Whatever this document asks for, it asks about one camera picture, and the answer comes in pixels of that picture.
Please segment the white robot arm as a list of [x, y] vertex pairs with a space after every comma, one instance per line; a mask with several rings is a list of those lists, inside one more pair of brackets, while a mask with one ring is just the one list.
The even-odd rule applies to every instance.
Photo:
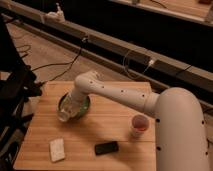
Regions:
[[89, 94], [108, 98], [155, 119], [156, 171], [210, 171], [205, 121], [196, 96], [184, 88], [144, 93], [108, 85], [98, 73], [77, 76], [71, 91], [80, 105]]

